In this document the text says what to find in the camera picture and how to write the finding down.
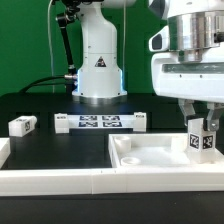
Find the green background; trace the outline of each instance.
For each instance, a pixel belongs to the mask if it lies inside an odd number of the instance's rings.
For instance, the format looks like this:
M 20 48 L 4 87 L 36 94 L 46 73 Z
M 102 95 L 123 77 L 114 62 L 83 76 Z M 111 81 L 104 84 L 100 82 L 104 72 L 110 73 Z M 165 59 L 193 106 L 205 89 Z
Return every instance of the green background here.
M 0 4 L 0 95 L 17 92 L 27 84 L 51 75 L 47 35 L 49 0 L 1 0 Z M 55 75 L 67 72 L 63 42 L 55 17 L 64 11 L 57 3 L 51 9 L 51 31 Z M 123 9 L 103 9 L 106 19 L 118 30 L 118 65 L 122 68 Z M 127 8 L 125 89 L 129 93 L 153 92 L 148 50 L 149 38 L 164 25 L 148 9 L 148 0 L 137 0 Z M 79 22 L 68 26 L 74 62 L 82 64 L 82 34 Z M 52 87 L 35 87 L 32 92 L 50 92 Z

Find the white plastic tray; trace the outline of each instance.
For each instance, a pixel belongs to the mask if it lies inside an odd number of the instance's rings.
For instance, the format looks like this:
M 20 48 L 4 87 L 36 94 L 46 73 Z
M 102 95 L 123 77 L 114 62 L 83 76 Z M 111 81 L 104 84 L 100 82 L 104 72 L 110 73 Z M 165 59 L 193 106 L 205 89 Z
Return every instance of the white plastic tray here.
M 217 150 L 188 151 L 187 134 L 111 135 L 109 152 L 114 168 L 195 167 L 222 164 Z

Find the white cube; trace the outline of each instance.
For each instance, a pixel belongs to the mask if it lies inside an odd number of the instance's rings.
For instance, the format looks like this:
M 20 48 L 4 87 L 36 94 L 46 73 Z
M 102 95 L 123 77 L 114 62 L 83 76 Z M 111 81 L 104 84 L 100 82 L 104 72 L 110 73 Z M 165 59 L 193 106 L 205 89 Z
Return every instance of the white cube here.
M 146 132 L 146 122 L 147 122 L 146 113 L 141 112 L 134 113 L 133 131 Z
M 10 121 L 9 136 L 23 137 L 27 133 L 35 129 L 37 118 L 35 116 L 21 116 L 17 119 Z
M 216 132 L 205 131 L 203 118 L 188 121 L 188 150 L 187 155 L 197 163 L 215 160 Z
M 54 115 L 54 126 L 55 132 L 59 133 L 69 133 L 69 121 L 67 114 L 55 114 Z

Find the white block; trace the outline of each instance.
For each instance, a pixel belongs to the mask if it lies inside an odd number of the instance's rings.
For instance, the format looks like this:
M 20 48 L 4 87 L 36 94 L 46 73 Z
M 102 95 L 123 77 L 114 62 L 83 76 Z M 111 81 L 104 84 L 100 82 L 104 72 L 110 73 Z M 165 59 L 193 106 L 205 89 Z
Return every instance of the white block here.
M 93 169 L 92 193 L 126 193 L 126 172 L 124 169 Z
M 35 116 L 21 116 L 10 121 L 9 136 L 23 137 L 35 129 L 37 118 Z
M 55 114 L 54 115 L 55 132 L 69 133 L 69 120 L 67 114 Z
M 91 194 L 91 170 L 0 172 L 0 196 Z
M 203 118 L 188 121 L 187 155 L 197 163 L 212 162 L 216 159 L 216 132 L 204 131 Z
M 0 168 L 5 163 L 10 154 L 10 141 L 9 138 L 0 138 Z
M 224 189 L 221 167 L 127 169 L 127 193 Z
M 147 116 L 146 113 L 134 113 L 133 131 L 146 132 Z

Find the white platform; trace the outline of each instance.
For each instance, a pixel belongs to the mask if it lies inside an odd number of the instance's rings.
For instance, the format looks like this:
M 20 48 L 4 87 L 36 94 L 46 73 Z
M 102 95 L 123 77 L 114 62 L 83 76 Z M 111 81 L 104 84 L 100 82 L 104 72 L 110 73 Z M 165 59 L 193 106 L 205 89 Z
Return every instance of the white platform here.
M 131 139 L 127 153 L 117 152 L 115 138 L 121 136 Z M 0 196 L 223 191 L 224 156 L 215 150 L 210 162 L 196 163 L 185 151 L 186 139 L 187 134 L 110 135 L 113 168 L 0 171 Z M 124 157 L 140 163 L 122 166 Z

